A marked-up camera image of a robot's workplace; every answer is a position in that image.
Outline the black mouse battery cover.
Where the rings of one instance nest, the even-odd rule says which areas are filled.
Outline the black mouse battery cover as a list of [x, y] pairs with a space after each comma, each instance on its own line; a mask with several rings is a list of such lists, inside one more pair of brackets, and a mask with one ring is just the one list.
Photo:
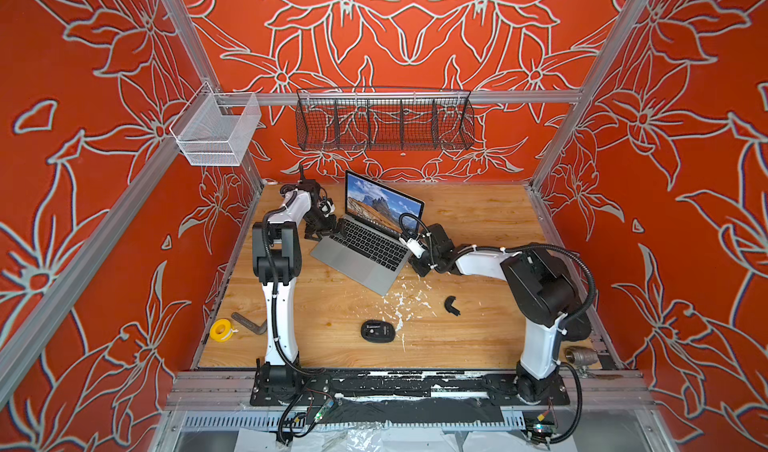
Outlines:
[[448, 296], [444, 300], [444, 308], [445, 308], [445, 310], [448, 313], [450, 313], [450, 314], [452, 314], [454, 316], [460, 316], [461, 315], [461, 311], [458, 308], [455, 307], [455, 305], [454, 305], [455, 300], [456, 300], [455, 296], [453, 296], [453, 295]]

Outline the black wireless mouse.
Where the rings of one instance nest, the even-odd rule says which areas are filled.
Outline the black wireless mouse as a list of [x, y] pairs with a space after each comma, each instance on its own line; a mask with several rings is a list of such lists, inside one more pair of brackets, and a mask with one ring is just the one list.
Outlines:
[[371, 343], [390, 343], [395, 340], [395, 327], [382, 320], [366, 320], [361, 325], [361, 337]]

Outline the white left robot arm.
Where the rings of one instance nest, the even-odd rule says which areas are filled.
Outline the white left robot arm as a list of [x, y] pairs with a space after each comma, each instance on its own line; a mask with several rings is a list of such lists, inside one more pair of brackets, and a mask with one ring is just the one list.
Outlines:
[[280, 194], [282, 204], [266, 212], [252, 227], [253, 272], [267, 305], [265, 360], [272, 369], [285, 371], [291, 378], [318, 375], [320, 369], [299, 365], [295, 338], [293, 302], [303, 265], [299, 228], [305, 223], [305, 236], [322, 240], [336, 228], [335, 206], [314, 179], [285, 184]]

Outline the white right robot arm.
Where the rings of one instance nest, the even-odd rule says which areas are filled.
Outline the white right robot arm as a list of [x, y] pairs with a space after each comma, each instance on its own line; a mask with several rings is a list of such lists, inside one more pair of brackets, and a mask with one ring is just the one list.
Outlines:
[[514, 390], [527, 404], [546, 398], [557, 378], [561, 342], [576, 333], [597, 295], [594, 275], [580, 256], [548, 243], [456, 247], [440, 224], [403, 232], [399, 241], [422, 277], [436, 272], [507, 283], [526, 320]]

